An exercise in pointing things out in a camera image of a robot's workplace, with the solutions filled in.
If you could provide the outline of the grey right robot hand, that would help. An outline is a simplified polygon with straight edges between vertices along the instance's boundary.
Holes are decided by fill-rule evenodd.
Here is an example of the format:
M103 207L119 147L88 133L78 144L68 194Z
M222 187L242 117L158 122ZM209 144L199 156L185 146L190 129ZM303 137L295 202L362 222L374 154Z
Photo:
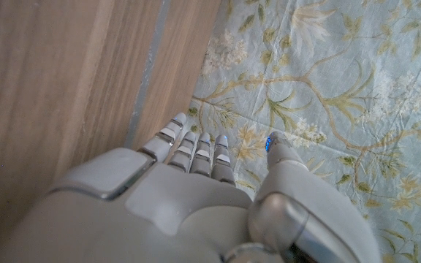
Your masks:
M0 244L0 262L379 262L351 201L280 132L255 197L235 185L227 138L178 113L138 150L77 166Z

